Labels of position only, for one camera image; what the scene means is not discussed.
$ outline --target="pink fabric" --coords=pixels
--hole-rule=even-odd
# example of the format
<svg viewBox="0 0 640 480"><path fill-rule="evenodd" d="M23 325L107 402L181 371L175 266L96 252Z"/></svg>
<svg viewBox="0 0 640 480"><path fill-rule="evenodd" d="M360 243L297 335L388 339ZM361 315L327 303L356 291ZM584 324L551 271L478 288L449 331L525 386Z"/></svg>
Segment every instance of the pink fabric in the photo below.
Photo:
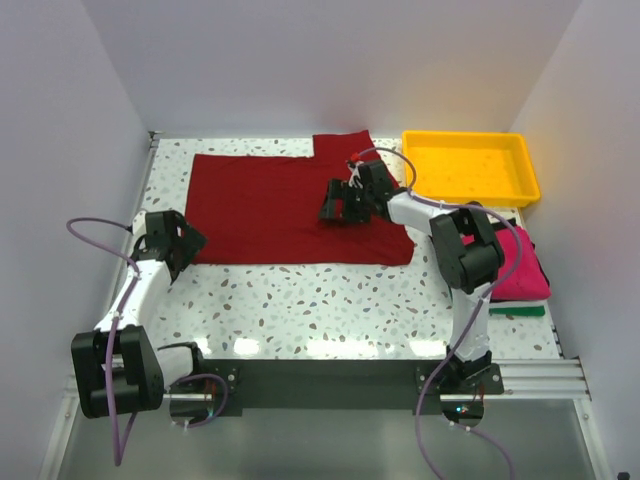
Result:
<svg viewBox="0 0 640 480"><path fill-rule="evenodd" d="M536 256L529 234L521 227L515 228L522 242L522 261L513 275L493 291L491 298L493 300L512 301L546 300L551 296L551 288L549 288L547 280L540 270L538 257ZM505 257L504 265L498 274L500 277L513 265L516 255L518 254L518 248L509 230L505 229L496 232L496 237L498 237L498 241L504 250ZM473 237L471 236L463 239L465 245L472 241Z"/></svg>

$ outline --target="yellow bin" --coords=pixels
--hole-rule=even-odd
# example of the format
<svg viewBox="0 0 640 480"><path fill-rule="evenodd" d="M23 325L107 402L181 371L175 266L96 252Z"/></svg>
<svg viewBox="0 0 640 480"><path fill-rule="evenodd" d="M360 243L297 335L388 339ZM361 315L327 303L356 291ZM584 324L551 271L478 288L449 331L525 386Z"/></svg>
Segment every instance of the yellow bin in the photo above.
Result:
<svg viewBox="0 0 640 480"><path fill-rule="evenodd" d="M524 207L540 189L524 137L517 133L405 131L402 151L415 165L413 189L434 200ZM411 169L407 166L407 183Z"/></svg>

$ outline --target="folded cloth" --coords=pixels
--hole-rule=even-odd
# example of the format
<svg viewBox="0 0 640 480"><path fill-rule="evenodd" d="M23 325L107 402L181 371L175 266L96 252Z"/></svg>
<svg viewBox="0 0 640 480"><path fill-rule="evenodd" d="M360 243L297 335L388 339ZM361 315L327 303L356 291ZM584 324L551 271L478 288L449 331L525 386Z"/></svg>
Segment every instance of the folded cloth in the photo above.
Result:
<svg viewBox="0 0 640 480"><path fill-rule="evenodd" d="M357 225L318 219L331 178L348 179L368 132L316 135L314 157L196 155L185 217L208 243L195 263L406 265L413 241L379 218Z"/></svg>
<svg viewBox="0 0 640 480"><path fill-rule="evenodd" d="M522 243L522 260L515 272L501 283L491 294L492 300L545 300L551 296L551 288L545 277L533 243L527 231L521 227L515 227L520 242ZM515 262L518 254L518 246L511 231L506 228L496 232L496 237L504 251L504 265L498 272L498 278L509 270ZM465 244L471 243L473 237L465 237Z"/></svg>

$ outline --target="purple cable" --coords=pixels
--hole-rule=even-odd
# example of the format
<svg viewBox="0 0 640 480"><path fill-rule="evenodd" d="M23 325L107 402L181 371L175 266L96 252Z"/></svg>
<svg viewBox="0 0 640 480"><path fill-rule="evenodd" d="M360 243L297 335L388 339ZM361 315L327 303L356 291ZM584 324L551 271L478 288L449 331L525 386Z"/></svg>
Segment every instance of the purple cable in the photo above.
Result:
<svg viewBox="0 0 640 480"><path fill-rule="evenodd" d="M118 323L120 322L120 315L123 312L124 306L129 300L131 296L131 292L138 283L138 277L140 275L140 269L136 262L134 262L131 258L127 257L124 253L121 253L108 245L105 245L100 242L96 242L95 240L90 239L89 237L85 237L81 233L78 233L74 228L74 223L79 222L97 222L97 223L106 223L108 225L114 225L116 227L120 227L124 230L129 231L128 226L123 225L118 222L113 222L111 220L105 220L102 218L94 218L94 217L79 217L73 218L67 222L67 230L76 238L79 238L85 243L92 245L100 250L104 250L116 257L122 258L125 260L129 266L135 272L131 283L127 286L120 302L118 302L118 306L116 307L116 314L113 317L113 321L111 323L111 330L109 331L109 338L107 340L107 352L105 357L105 381L106 381L106 390L107 390L107 406L109 409L109 419L111 420L111 432L113 437L113 461L116 464L116 467L119 467L122 463L122 457L124 455L124 449L127 445L127 440L129 439L129 434L131 433L131 429L133 428L133 422L136 419L136 413L132 413L129 421L127 422L127 426L124 430L124 435L122 436L122 440L120 440L120 428L118 425L118 412L116 410L116 399L113 393L113 346L116 340L116 332L118 331Z"/></svg>
<svg viewBox="0 0 640 480"><path fill-rule="evenodd" d="M419 203L422 203L424 205L429 205L430 207L437 207L437 208L442 208L442 209L446 209L446 210L455 210L455 209L465 209L466 208L467 210L476 210L476 211L479 211L479 212L483 212L486 215L490 215L490 216L496 218L500 223L502 223L509 230L509 232L511 232L511 234L513 235L513 238L516 241L516 246L517 246L517 249L518 249L518 253L516 255L516 260L513 263L513 265L511 266L511 268L504 275L502 275L498 280L496 280L495 283L490 285L484 292L482 292L482 294L480 295L480 301L474 307L473 312L471 313L471 317L469 317L469 321L467 322L467 325L464 327L464 330L462 331L462 334L458 338L458 341L451 347L451 349L449 350L449 353L445 356L445 358L431 372L431 375L429 375L429 378L427 378L426 382L424 383L424 386L422 387L422 390L420 392L420 396L418 397L418 403L416 404L416 414L415 414L416 415L416 417L415 417L416 418L416 420L415 420L415 430L416 430L416 439L417 439L417 442L418 442L418 448L420 449L420 453L422 454L422 457L425 459L425 461L429 465L429 468L431 468L433 473L435 473L435 475L439 479L443 480L445 478L444 474L436 466L436 464L433 462L433 460L431 460L431 458L429 457L429 454L427 453L427 449L424 446L424 443L422 442L422 426L421 426L421 423L420 423L420 414L421 414L421 411L422 411L422 404L424 403L424 398L425 398L425 396L427 394L427 391L429 390L429 386L431 385L433 380L436 378L436 376L440 373L440 371L444 368L444 366L451 360L451 358L453 358L453 356L456 353L456 350L462 344L464 338L469 333L469 330L471 330L471 327L473 326L473 322L475 322L476 318L478 317L478 314L480 313L480 309L482 308L483 302L485 302L486 299L491 294L491 292L493 290L495 290L499 285L504 283L516 271L516 269L520 265L520 261L522 260L522 252L523 252L522 242L520 241L520 236L518 235L518 232L507 221L507 219L504 218L502 215L498 214L497 212L494 212L493 210L489 209L489 208L485 208L485 207L482 207L480 205L474 205L474 204L464 204L464 205L462 205L462 204L454 204L454 203L436 202L434 200L430 200L428 198L424 198L424 197L421 197L420 195L417 195L416 193L413 192L412 189L413 189L413 186L416 183L416 179L417 179L418 175L417 175L417 172L416 172L416 168L413 165L413 163L411 162L411 160L409 160L406 156L404 156L400 152L396 152L395 150L392 150L391 148L386 148L386 147L369 148L367 150L363 150L362 152L360 152L359 155L363 156L363 155L365 155L365 154L367 154L369 152L373 152L373 151L383 151L383 152L391 153L393 155L396 155L396 156L402 158L402 160L404 160L404 162L407 165L409 165L409 168L411 169L411 172L413 174L413 178L411 180L411 183L407 187L407 193L409 194L409 196L412 199L414 199L415 201L417 201ZM513 460L511 458L511 456L509 455L509 453L507 452L507 450L500 443L498 443L498 441L496 441L495 439L493 439L492 437L490 437L486 433L482 433L481 431L478 431L475 428L470 429L470 431L473 434L485 439L486 441L491 443L493 446L495 446L500 451L500 453L502 454L502 456L506 460L507 465L509 467L509 478L510 478L510 480L515 480L515 478L516 478L515 466L513 465Z"/></svg>
<svg viewBox="0 0 640 480"><path fill-rule="evenodd" d="M229 387L227 387L227 383L222 379L222 377L220 377L218 375L215 375L213 373L199 373L197 375L190 375L188 377L182 377L182 378L179 378L178 380L176 380L173 385L178 385L180 383L190 382L190 381L193 381L193 380L213 380L214 382L217 382L220 385L222 385L222 403L220 403L220 406L218 407L218 409L214 413L210 414L204 420L201 420L201 421L195 422L195 423L185 422L184 426L186 428L203 427L203 426L213 422L213 419L216 418L218 415L220 415L222 413L222 410L224 410L224 407L227 404L227 400L229 399Z"/></svg>

